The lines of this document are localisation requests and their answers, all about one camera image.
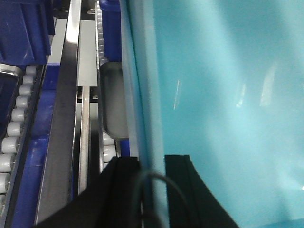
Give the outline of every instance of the blue plastic surface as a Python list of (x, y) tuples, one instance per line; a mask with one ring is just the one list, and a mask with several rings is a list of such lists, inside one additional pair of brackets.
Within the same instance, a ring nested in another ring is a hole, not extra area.
[(54, 35), (52, 1), (0, 0), (0, 62), (45, 64)]
[(189, 154), (240, 227), (303, 227), (304, 2), (122, 2), (149, 165)]
[(18, 192), (12, 228), (29, 228), (34, 224), (43, 165), (48, 150), (59, 67), (56, 65), (47, 67)]
[(0, 139), (6, 134), (10, 113), (18, 92), (18, 78), (0, 73)]
[(104, 55), (109, 61), (122, 61), (122, 38), (119, 1), (101, 0)]
[(129, 140), (121, 140), (120, 143), (120, 150), (122, 153), (122, 157), (130, 157), (130, 144)]

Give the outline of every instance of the metal tray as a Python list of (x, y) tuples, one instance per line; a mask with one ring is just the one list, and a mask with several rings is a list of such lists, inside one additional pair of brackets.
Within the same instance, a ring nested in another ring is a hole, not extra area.
[(104, 131), (115, 140), (128, 139), (122, 63), (100, 67), (100, 89)]
[(20, 68), (0, 64), (0, 139), (6, 134), (22, 75), (23, 71)]

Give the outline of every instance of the roller conveyor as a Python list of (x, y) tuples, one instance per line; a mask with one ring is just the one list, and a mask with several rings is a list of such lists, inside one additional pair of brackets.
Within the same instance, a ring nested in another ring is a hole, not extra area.
[(0, 228), (304, 227), (303, 3), (88, 2), (0, 0)]

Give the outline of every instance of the gray plastic tray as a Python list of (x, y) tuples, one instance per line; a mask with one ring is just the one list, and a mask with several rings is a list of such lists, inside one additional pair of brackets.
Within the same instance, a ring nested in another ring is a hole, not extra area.
[(128, 139), (122, 63), (108, 62), (100, 67), (103, 129), (115, 140)]

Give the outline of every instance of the black cable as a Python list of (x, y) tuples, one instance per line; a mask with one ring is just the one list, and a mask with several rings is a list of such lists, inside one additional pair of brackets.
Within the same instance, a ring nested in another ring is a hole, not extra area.
[[(159, 179), (162, 180), (163, 182), (165, 182), (168, 186), (172, 187), (178, 194), (179, 198), (181, 199), (184, 208), (185, 208), (185, 213), (187, 216), (187, 221), (188, 221), (188, 227), (189, 228), (193, 228), (193, 222), (191, 220), (191, 216), (190, 216), (190, 209), (189, 206), (187, 204), (187, 200), (184, 196), (184, 194), (182, 193), (182, 191), (180, 190), (180, 188), (177, 186), (177, 184), (172, 181), (170, 178), (165, 177), (161, 174), (158, 174), (156, 172), (153, 171), (141, 171), (136, 178), (135, 184), (134, 184), (134, 189), (133, 189), (133, 193), (132, 193), (132, 200), (131, 200), (131, 211), (130, 211), (130, 218), (129, 218), (129, 228), (134, 228), (134, 225), (136, 224), (136, 219), (135, 219), (135, 211), (138, 205), (140, 205), (140, 192), (141, 192), (141, 187), (143, 185), (143, 181), (147, 178), (155, 178), (155, 179)], [(159, 216), (154, 214), (154, 218), (157, 217), (157, 221), (159, 223), (160, 219)]]

